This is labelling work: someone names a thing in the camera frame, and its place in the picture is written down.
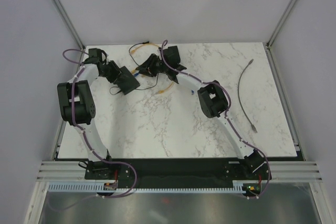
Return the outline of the yellow ethernet cable short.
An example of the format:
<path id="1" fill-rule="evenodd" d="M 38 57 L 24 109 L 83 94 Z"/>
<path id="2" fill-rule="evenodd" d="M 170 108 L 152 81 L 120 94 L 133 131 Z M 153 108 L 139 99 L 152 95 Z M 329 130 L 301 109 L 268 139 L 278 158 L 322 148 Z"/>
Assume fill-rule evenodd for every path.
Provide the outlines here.
<path id="1" fill-rule="evenodd" d="M 154 44 L 154 43 L 150 43 L 150 42 L 142 42 L 142 43 L 138 43 L 138 44 L 135 44 L 133 46 L 131 46 L 129 48 L 129 53 L 130 54 L 133 54 L 135 53 L 138 49 L 142 48 L 142 47 L 146 47 L 146 46 L 153 46 L 155 48 L 159 48 L 160 46 L 157 45 L 157 44 Z"/>

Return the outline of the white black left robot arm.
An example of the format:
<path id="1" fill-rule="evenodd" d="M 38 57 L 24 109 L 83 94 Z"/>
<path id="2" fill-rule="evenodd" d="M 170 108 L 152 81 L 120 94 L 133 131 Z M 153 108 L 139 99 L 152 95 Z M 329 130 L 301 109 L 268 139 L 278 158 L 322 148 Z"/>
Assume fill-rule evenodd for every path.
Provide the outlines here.
<path id="1" fill-rule="evenodd" d="M 86 145 L 89 160 L 99 162 L 97 173 L 103 179 L 114 175 L 115 166 L 108 149 L 102 143 L 95 125 L 96 107 L 90 85 L 104 77 L 115 84 L 121 77 L 121 70 L 114 61 L 107 60 L 107 53 L 101 49 L 89 49 L 88 58 L 79 63 L 79 70 L 68 82 L 57 85 L 61 117 L 73 126 Z"/>

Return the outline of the yellow ethernet cable long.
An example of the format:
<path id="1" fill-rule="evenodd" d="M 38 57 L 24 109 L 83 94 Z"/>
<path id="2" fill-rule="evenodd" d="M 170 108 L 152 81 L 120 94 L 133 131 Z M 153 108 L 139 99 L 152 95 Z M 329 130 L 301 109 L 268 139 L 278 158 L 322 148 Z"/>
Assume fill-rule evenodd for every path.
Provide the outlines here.
<path id="1" fill-rule="evenodd" d="M 131 74 L 134 76 L 134 77 L 137 77 L 139 75 L 139 73 L 136 71 L 136 70 L 132 70 L 131 71 Z M 144 88 L 144 89 L 137 89 L 139 91 L 144 91 L 144 90 L 149 90 L 149 89 L 153 89 L 154 87 L 157 86 L 157 83 L 158 83 L 158 77 L 159 76 L 156 76 L 156 83 L 155 85 L 153 86 L 150 86 L 150 87 L 147 87 L 147 88 Z M 174 85 L 174 82 L 172 81 L 165 89 L 161 89 L 159 90 L 158 92 L 156 92 L 155 94 L 163 94 L 165 92 L 167 92 L 171 87 L 173 87 Z"/>

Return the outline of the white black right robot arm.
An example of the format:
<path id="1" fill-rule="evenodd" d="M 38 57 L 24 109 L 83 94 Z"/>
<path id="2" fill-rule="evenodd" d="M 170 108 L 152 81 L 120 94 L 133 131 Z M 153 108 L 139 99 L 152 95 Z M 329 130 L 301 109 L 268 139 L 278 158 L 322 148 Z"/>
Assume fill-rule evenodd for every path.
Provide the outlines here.
<path id="1" fill-rule="evenodd" d="M 198 97 L 203 114 L 214 120 L 230 141 L 239 160 L 240 173 L 246 179 L 252 179 L 259 173 L 263 164 L 268 164 L 266 155 L 259 148 L 248 142 L 233 117 L 230 115 L 232 100 L 221 84 L 214 81 L 203 81 L 188 73 L 181 65 L 181 57 L 177 46 L 159 48 L 160 55 L 151 54 L 148 59 L 136 68 L 136 71 L 148 77 L 159 73 L 184 87 L 194 91 Z"/>

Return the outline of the black network switch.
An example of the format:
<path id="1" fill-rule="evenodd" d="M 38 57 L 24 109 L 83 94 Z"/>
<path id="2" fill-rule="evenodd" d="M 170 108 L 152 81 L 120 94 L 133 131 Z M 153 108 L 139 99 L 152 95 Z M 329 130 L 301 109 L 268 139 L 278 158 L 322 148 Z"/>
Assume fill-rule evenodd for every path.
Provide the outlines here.
<path id="1" fill-rule="evenodd" d="M 114 84 L 118 86 L 118 88 L 124 95 L 127 95 L 140 87 L 140 83 L 138 82 L 138 80 L 125 66 L 121 67 L 120 71 L 121 74 Z"/>

